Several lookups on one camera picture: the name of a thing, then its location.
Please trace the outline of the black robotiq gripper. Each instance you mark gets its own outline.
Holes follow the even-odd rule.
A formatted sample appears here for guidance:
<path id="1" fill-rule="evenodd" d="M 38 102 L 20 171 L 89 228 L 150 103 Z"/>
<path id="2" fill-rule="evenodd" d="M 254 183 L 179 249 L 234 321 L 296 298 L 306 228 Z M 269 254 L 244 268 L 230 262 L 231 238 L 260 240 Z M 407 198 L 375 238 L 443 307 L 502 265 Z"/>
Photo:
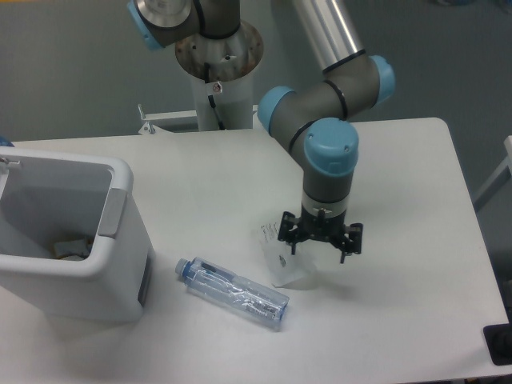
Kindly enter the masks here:
<path id="1" fill-rule="evenodd" d="M 363 224 L 354 223 L 345 226 L 346 212 L 327 217 L 325 214 L 311 214 L 304 207 L 301 217 L 284 211 L 278 231 L 278 240 L 290 247 L 290 253 L 296 254 L 297 244 L 309 239 L 330 242 L 341 251 L 340 263 L 346 257 L 362 252 Z"/>

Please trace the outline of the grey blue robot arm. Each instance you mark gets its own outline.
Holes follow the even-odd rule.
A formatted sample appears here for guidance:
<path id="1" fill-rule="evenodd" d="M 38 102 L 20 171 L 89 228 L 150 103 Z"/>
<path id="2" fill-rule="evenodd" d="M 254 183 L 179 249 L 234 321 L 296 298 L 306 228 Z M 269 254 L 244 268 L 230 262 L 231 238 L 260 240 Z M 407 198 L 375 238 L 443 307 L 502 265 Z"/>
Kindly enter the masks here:
<path id="1" fill-rule="evenodd" d="M 362 251 L 363 226 L 346 224 L 358 134 L 356 114 L 395 89 L 391 65 L 369 56 L 341 1 L 296 1 L 299 21 L 322 69 L 322 81 L 297 92 L 286 86 L 252 98 L 249 78 L 261 62 L 259 32 L 237 1 L 130 1 L 146 46 L 174 48 L 191 80 L 200 130 L 247 129 L 257 118 L 303 171 L 300 215 L 285 212 L 278 238 L 290 247 L 326 242 L 343 256 Z"/>

